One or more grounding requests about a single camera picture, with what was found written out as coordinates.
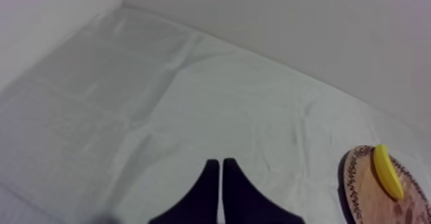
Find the decorative plate border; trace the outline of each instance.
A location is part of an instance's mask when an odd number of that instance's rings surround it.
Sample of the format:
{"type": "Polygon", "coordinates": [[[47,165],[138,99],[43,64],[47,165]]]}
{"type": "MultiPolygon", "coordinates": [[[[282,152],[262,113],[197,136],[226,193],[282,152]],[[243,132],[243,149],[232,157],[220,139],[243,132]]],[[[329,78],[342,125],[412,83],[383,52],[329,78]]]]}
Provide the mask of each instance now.
{"type": "MultiPolygon", "coordinates": [[[[346,195],[350,197],[351,204],[348,205],[349,209],[352,213],[353,218],[356,222],[359,221],[360,224],[364,224],[364,220],[362,218],[362,210],[359,207],[359,197],[358,192],[356,191],[354,183],[356,183],[355,175],[357,173],[357,159],[371,155],[371,152],[374,150],[374,147],[372,146],[358,146],[348,153],[348,158],[346,159],[346,163],[344,163],[344,173],[345,168],[347,166],[347,174],[348,178],[347,181],[344,182],[344,189],[346,192],[346,195]]],[[[428,202],[427,197],[425,196],[424,192],[422,191],[422,188],[419,186],[419,184],[416,182],[416,180],[413,178],[412,174],[410,174],[409,171],[400,163],[398,160],[390,156],[391,162],[394,165],[396,169],[399,169],[401,174],[405,175],[410,182],[413,184],[416,192],[420,195],[422,200],[425,202],[425,207],[427,209],[427,219],[428,222],[431,223],[431,208],[428,202]]]]}

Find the wooden plate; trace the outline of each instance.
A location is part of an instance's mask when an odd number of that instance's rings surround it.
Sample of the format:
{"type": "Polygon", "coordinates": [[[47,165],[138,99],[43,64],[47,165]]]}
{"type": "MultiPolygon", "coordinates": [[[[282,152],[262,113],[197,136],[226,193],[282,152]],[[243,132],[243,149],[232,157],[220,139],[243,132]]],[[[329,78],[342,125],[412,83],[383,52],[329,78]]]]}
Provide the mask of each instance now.
{"type": "Polygon", "coordinates": [[[343,181],[346,199],[356,224],[431,223],[431,209],[421,187],[396,159],[391,157],[404,189],[396,201],[381,187],[373,165],[371,146],[358,146],[347,154],[343,181]]]}

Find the banana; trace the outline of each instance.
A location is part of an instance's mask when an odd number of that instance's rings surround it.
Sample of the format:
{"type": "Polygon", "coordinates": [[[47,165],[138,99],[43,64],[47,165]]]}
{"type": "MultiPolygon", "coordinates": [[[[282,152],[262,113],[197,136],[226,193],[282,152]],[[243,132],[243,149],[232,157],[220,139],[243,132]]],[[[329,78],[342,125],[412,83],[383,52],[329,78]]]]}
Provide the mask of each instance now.
{"type": "Polygon", "coordinates": [[[386,192],[396,200],[404,199],[404,190],[389,158],[386,145],[376,146],[373,160],[377,176],[386,192]]]}

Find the white sheet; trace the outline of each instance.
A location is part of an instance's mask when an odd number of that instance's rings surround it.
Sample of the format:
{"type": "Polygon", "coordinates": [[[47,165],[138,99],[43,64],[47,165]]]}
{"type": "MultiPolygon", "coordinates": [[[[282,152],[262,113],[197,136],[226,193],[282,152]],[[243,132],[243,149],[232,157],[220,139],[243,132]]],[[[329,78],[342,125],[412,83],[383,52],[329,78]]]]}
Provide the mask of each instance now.
{"type": "Polygon", "coordinates": [[[145,223],[191,188],[207,159],[226,157],[308,224],[344,223],[339,161],[380,142],[430,196],[426,134],[284,65],[130,9],[94,20],[4,91],[0,138],[1,223],[19,223],[17,209],[49,216],[41,223],[101,213],[145,223]]]}

